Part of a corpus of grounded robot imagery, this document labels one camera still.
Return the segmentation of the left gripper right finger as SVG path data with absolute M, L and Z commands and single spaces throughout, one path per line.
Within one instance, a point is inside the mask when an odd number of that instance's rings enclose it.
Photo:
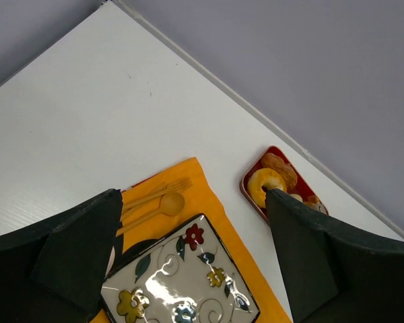
M 293 321 L 404 322 L 404 242 L 277 189 L 266 206 Z

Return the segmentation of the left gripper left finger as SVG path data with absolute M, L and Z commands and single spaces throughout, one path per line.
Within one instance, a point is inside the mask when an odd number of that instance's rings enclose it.
M 109 189 L 0 236 L 0 322 L 87 322 L 119 227 L 122 195 Z

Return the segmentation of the yellow ring donut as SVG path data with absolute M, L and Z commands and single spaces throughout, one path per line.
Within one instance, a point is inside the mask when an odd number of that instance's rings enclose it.
M 261 168 L 255 171 L 247 183 L 247 191 L 251 199 L 260 208 L 266 207 L 266 194 L 273 189 L 287 192 L 284 179 L 271 168 Z

